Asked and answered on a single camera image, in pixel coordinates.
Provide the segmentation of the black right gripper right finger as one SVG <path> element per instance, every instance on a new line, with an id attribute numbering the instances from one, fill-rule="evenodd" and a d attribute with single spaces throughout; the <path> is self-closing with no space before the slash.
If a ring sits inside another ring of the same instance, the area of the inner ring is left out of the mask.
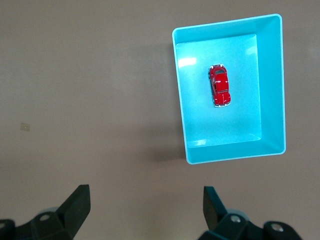
<path id="1" fill-rule="evenodd" d="M 300 240 L 290 225 L 267 221 L 263 227 L 253 224 L 242 212 L 227 210 L 215 188 L 203 188 L 203 215 L 208 227 L 200 240 Z"/>

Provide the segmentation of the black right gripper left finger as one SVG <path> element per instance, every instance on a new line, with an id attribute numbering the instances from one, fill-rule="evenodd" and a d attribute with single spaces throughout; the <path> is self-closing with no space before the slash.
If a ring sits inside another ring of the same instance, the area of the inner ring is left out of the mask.
<path id="1" fill-rule="evenodd" d="M 72 240 L 91 210 L 90 186 L 79 185 L 58 207 L 39 213 L 16 226 L 12 219 L 0 220 L 2 240 Z"/>

